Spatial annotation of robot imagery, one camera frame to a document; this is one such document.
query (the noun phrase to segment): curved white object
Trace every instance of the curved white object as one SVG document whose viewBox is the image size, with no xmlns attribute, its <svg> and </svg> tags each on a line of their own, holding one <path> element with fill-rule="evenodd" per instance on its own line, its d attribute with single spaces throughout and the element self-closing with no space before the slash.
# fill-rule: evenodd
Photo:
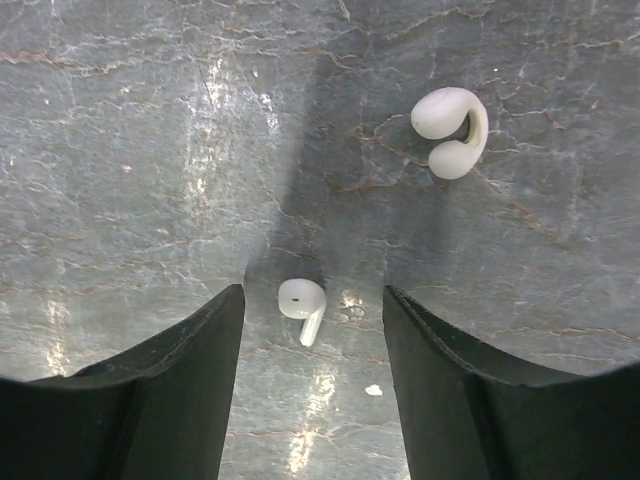
<svg viewBox="0 0 640 480">
<path fill-rule="evenodd" d="M 327 294 L 322 287 L 304 278 L 287 280 L 278 289 L 278 307 L 285 317 L 305 319 L 300 343 L 313 345 L 327 310 Z"/>
<path fill-rule="evenodd" d="M 478 163 L 489 136 L 487 109 L 469 90 L 446 87 L 431 92 L 411 110 L 411 125 L 420 136 L 429 140 L 453 134 L 467 115 L 470 125 L 466 142 L 444 142 L 429 154 L 429 168 L 437 177 L 455 180 L 469 173 Z"/>
</svg>

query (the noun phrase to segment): small white speck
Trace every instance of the small white speck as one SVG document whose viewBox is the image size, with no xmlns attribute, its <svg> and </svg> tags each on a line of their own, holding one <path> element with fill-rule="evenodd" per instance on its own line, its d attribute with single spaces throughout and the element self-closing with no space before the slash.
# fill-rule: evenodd
<svg viewBox="0 0 640 480">
<path fill-rule="evenodd" d="M 382 396 L 382 389 L 380 388 L 380 385 L 376 385 L 375 383 L 373 385 L 369 385 L 367 388 L 364 389 L 364 391 L 367 392 L 367 394 L 371 395 L 372 397 Z"/>
</svg>

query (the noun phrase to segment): gray marble surface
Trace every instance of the gray marble surface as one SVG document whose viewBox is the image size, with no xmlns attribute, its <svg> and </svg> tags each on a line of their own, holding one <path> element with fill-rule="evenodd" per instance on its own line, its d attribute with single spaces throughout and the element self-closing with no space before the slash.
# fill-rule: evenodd
<svg viewBox="0 0 640 480">
<path fill-rule="evenodd" d="M 639 15 L 0 0 L 0 373 L 71 374 L 243 281 L 221 478 L 405 480 L 385 282 L 545 365 L 638 359 Z M 491 121 L 449 183 L 408 120 L 443 86 Z M 299 275 L 330 300 L 310 350 L 276 304 Z"/>
</svg>

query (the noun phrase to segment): black plastic part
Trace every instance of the black plastic part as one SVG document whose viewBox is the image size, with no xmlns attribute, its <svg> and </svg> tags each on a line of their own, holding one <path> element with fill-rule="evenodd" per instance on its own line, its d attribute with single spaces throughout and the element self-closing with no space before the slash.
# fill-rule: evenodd
<svg viewBox="0 0 640 480">
<path fill-rule="evenodd" d="M 218 478 L 244 292 L 68 378 L 0 379 L 0 479 Z"/>
<path fill-rule="evenodd" d="M 509 355 L 384 292 L 414 480 L 640 478 L 640 365 L 595 377 Z"/>
</svg>

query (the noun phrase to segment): white object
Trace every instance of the white object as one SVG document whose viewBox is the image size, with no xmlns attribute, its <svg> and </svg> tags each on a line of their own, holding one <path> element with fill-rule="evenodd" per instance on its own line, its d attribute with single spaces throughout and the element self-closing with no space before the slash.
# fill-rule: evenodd
<svg viewBox="0 0 640 480">
<path fill-rule="evenodd" d="M 411 125 L 429 140 L 448 137 L 460 128 L 469 115 L 469 138 L 438 145 L 429 154 L 434 175 L 455 180 L 471 171 L 487 144 L 489 117 L 480 99 L 464 88 L 441 88 L 420 100 L 411 110 Z"/>
<path fill-rule="evenodd" d="M 369 385 L 367 388 L 364 389 L 364 391 L 367 392 L 367 394 L 371 395 L 372 397 L 382 396 L 382 389 L 380 388 L 380 385 L 376 385 L 375 383 L 373 385 Z"/>
<path fill-rule="evenodd" d="M 285 317 L 305 320 L 300 343 L 305 347 L 313 345 L 327 310 L 327 294 L 322 287 L 304 278 L 287 280 L 278 290 L 278 306 Z"/>
</svg>

